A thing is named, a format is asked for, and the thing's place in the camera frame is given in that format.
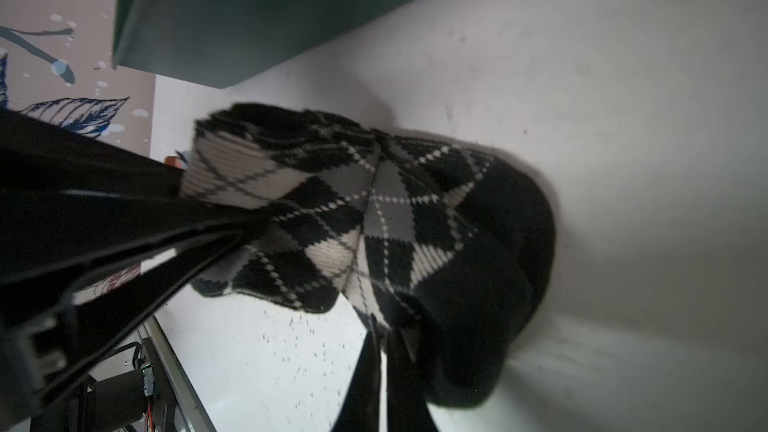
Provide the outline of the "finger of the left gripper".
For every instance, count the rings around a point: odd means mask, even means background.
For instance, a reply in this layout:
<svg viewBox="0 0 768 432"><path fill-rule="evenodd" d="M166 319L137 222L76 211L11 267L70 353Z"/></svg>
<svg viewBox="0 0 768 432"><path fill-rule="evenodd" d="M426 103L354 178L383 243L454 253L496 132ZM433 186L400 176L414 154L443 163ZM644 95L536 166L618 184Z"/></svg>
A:
<svg viewBox="0 0 768 432"><path fill-rule="evenodd" d="M436 432L402 331L374 316L365 323L367 334L331 431Z"/></svg>

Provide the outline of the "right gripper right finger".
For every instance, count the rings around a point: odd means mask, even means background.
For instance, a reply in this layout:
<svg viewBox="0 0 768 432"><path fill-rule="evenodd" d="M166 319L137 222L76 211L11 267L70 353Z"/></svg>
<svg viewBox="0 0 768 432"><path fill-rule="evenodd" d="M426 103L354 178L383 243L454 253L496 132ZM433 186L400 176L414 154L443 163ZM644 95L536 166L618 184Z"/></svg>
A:
<svg viewBox="0 0 768 432"><path fill-rule="evenodd" d="M1 283L93 270L208 233L252 237L264 214L184 199L183 170L1 113Z"/></svg>

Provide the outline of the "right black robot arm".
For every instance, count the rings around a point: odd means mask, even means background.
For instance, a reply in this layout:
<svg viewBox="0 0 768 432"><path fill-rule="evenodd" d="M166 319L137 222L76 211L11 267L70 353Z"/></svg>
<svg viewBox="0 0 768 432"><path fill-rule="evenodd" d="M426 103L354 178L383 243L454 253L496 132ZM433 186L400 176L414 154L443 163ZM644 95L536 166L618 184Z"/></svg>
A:
<svg viewBox="0 0 768 432"><path fill-rule="evenodd" d="M179 195L179 169L18 112L1 114L1 427L116 431L162 413L160 366L92 369L266 226Z"/></svg>

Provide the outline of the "black grey argyle sock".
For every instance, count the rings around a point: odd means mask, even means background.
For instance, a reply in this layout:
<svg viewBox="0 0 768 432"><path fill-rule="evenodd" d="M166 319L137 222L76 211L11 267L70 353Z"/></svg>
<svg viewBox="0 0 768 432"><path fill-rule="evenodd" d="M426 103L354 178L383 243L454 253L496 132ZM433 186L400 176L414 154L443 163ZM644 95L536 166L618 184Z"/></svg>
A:
<svg viewBox="0 0 768 432"><path fill-rule="evenodd" d="M505 160L322 111L238 104L196 123L180 194L265 229L192 285L308 313L344 297L404 333L427 399L484 402L548 287L552 207Z"/></svg>

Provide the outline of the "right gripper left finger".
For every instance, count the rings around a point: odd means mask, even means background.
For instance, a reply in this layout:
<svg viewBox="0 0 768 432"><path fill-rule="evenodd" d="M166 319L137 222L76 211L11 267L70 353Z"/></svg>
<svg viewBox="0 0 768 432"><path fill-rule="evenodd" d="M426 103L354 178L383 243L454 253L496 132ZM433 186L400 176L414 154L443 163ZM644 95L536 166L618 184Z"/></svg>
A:
<svg viewBox="0 0 768 432"><path fill-rule="evenodd" d="M1 428L63 398L163 303L236 249L237 231L1 250ZM153 270L88 302L82 287L169 249Z"/></svg>

